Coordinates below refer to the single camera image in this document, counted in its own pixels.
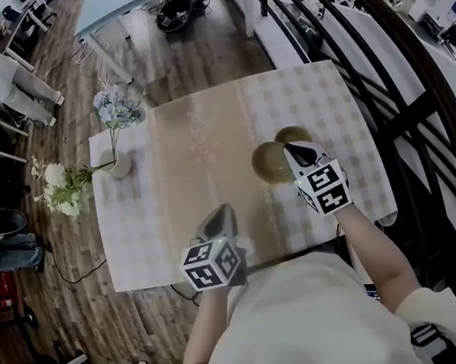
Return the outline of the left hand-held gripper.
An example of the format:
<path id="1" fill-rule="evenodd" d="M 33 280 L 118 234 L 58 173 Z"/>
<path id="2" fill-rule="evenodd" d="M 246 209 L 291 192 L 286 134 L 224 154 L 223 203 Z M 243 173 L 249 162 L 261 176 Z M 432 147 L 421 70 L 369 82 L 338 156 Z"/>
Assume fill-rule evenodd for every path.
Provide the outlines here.
<path id="1" fill-rule="evenodd" d="M 247 283 L 246 252 L 238 246 L 235 211 L 223 205 L 210 212 L 198 226 L 181 255 L 185 279 L 196 292 Z"/>

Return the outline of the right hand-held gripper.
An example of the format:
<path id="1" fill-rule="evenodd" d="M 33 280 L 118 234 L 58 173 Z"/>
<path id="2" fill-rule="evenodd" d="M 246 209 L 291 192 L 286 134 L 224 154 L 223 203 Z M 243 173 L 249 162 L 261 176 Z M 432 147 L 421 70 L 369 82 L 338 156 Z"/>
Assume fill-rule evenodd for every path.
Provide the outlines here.
<path id="1" fill-rule="evenodd" d="M 289 142 L 283 146 L 283 154 L 298 194 L 319 216 L 326 217 L 352 203 L 347 173 L 324 147 L 316 142 Z"/>

